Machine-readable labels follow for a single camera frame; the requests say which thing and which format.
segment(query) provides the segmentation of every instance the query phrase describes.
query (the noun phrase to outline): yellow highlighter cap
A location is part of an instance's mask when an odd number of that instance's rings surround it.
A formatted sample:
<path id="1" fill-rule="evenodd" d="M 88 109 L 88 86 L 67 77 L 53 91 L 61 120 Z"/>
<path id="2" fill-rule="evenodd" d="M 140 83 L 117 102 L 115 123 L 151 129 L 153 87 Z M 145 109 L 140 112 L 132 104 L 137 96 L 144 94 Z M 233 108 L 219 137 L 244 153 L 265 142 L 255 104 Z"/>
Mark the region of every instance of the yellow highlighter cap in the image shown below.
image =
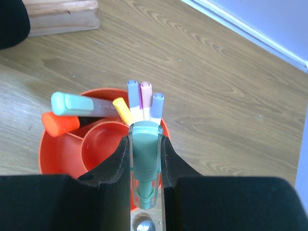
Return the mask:
<path id="1" fill-rule="evenodd" d="M 124 123 L 131 125 L 133 123 L 133 115 L 127 107 L 124 99 L 116 98 L 115 100 L 113 100 L 112 104 L 114 105 L 116 111 L 119 113 Z"/>

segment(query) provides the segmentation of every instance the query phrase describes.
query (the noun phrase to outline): orange highlighter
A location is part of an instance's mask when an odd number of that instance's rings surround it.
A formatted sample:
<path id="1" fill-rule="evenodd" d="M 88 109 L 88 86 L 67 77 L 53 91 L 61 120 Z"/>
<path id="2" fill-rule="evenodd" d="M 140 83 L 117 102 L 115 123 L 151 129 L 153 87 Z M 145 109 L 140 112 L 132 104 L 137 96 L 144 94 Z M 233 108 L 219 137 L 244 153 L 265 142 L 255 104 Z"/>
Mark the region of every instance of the orange highlighter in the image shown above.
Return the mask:
<path id="1" fill-rule="evenodd" d="M 58 116 L 53 112 L 43 113 L 41 117 L 45 130 L 52 137 L 74 131 L 100 119 L 101 117 Z"/>

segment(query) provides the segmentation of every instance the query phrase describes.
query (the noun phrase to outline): teal pen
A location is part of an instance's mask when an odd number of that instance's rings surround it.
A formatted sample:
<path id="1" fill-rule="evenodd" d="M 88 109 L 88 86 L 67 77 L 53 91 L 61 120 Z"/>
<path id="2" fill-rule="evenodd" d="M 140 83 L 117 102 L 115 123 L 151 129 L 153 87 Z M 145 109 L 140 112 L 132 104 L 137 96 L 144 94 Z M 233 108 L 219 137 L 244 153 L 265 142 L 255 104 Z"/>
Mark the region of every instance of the teal pen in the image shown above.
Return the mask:
<path id="1" fill-rule="evenodd" d="M 149 209 L 156 205 L 158 195 L 163 128 L 155 122 L 140 121 L 130 126 L 128 136 L 133 201 L 137 207 Z"/>

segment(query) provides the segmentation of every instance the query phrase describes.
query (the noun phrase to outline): marker cap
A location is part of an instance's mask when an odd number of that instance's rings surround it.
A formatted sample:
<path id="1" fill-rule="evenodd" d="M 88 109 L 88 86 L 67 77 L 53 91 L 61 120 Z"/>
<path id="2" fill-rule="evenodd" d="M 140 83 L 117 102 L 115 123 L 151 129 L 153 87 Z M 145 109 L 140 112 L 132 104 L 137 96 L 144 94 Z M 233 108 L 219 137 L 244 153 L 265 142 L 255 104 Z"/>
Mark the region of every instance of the marker cap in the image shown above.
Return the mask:
<path id="1" fill-rule="evenodd" d="M 46 112 L 42 114 L 41 120 L 45 130 L 52 137 L 63 135 L 80 127 L 77 116 L 58 116 L 53 112 Z"/>
<path id="2" fill-rule="evenodd" d="M 129 80 L 127 82 L 127 90 L 128 90 L 128 102 L 129 107 L 138 107 L 139 106 L 139 89 L 138 82 L 135 80 Z"/>
<path id="3" fill-rule="evenodd" d="M 152 85 L 149 82 L 141 83 L 142 105 L 151 107 L 152 105 Z"/>
<path id="4" fill-rule="evenodd" d="M 94 103 L 86 96 L 55 92 L 51 96 L 51 108 L 57 116 L 86 116 L 94 110 Z"/>
<path id="5" fill-rule="evenodd" d="M 155 93 L 153 96 L 152 107 L 150 109 L 151 117 L 162 118 L 165 97 L 162 93 Z"/>
<path id="6" fill-rule="evenodd" d="M 124 123 L 131 125 L 133 123 L 133 115 L 127 107 L 124 99 L 116 98 L 115 100 L 113 100 L 112 104 L 114 105 L 116 111 L 119 113 Z"/>

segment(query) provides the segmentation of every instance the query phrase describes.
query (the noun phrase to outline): wooden floor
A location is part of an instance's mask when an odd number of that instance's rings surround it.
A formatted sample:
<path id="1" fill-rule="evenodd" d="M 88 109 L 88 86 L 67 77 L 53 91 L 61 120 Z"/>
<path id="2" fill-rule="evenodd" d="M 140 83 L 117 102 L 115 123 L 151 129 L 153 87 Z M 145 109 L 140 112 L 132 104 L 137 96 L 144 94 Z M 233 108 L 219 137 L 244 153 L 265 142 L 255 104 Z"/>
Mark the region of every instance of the wooden floor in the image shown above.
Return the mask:
<path id="1" fill-rule="evenodd" d="M 164 93 L 174 148 L 200 173 L 295 183 L 306 74 L 180 0 L 99 7 L 98 30 L 0 51 L 0 174 L 39 173 L 40 115 L 53 92 L 125 88 L 133 78 Z M 158 230 L 160 207 L 143 211 Z"/>

